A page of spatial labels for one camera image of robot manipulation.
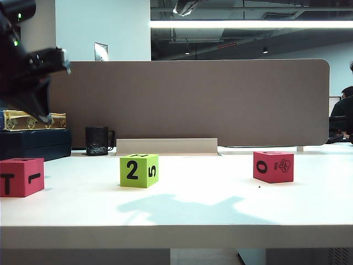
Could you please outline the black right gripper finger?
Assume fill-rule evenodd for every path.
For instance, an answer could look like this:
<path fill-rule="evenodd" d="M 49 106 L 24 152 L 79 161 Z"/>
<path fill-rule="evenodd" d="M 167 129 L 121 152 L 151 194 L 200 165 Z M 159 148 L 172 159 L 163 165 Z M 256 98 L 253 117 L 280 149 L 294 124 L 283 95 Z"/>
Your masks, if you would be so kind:
<path fill-rule="evenodd" d="M 199 4 L 199 1 L 184 1 L 183 16 L 189 15 Z"/>
<path fill-rule="evenodd" d="M 191 7 L 191 1 L 178 0 L 173 9 L 173 13 L 180 16 L 186 16 L 190 13 L 190 7 Z"/>

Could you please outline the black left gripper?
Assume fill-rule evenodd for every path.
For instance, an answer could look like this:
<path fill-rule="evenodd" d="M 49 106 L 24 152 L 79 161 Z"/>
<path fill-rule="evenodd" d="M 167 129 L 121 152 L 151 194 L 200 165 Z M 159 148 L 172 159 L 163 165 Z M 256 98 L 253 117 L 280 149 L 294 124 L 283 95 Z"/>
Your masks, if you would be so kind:
<path fill-rule="evenodd" d="M 1 51 L 1 100 L 52 123 L 49 86 L 54 71 L 54 51 Z"/>

